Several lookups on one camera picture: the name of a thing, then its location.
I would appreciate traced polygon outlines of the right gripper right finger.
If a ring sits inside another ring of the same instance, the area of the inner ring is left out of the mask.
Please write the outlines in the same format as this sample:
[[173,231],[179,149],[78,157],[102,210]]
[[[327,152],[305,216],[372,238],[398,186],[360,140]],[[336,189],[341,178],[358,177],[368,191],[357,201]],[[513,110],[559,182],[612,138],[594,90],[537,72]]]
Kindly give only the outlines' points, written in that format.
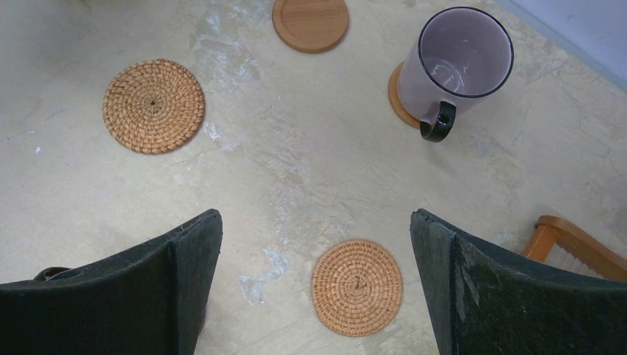
[[427,210],[410,236],[440,354],[624,354],[626,284],[530,260]]

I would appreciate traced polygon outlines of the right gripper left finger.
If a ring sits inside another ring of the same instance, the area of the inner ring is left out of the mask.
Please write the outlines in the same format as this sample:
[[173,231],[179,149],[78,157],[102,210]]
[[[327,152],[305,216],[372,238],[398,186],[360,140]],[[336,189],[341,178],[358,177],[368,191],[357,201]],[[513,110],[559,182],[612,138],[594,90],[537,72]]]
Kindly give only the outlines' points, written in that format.
[[223,222],[209,209],[77,268],[1,285],[3,354],[193,354]]

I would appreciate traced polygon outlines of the light wooden coaster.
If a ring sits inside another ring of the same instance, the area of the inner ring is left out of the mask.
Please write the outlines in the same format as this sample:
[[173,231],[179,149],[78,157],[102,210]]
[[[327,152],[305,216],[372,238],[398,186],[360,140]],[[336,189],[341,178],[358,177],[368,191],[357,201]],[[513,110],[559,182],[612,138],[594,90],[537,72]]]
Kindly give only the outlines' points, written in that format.
[[349,25],[344,0],[276,0],[271,19],[279,38],[302,53],[334,48]]
[[399,90],[397,87],[397,83],[399,80],[399,76],[401,73],[401,69],[404,65],[404,62],[401,62],[393,71],[388,81],[387,94],[390,105],[396,115],[405,122],[408,126],[411,126],[414,129],[420,129],[420,121],[410,115],[407,110],[402,106],[400,98],[399,98]]

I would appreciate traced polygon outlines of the purple mug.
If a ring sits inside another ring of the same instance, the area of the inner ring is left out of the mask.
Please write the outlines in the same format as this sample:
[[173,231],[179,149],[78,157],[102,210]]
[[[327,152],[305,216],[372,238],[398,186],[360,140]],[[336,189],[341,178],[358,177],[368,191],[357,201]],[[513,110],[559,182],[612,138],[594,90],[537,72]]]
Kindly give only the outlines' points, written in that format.
[[401,104],[420,121],[423,139],[441,142],[457,116],[506,83],[514,58],[509,33],[494,16],[474,7],[442,10],[403,61]]

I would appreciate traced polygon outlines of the wooden tiered rack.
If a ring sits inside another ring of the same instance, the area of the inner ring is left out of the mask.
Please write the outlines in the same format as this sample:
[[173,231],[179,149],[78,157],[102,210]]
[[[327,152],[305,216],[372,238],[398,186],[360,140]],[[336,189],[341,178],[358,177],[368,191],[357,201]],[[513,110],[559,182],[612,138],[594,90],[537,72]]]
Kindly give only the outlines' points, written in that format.
[[561,247],[607,280],[626,281],[626,259],[568,220],[541,215],[523,256],[543,263],[554,246]]

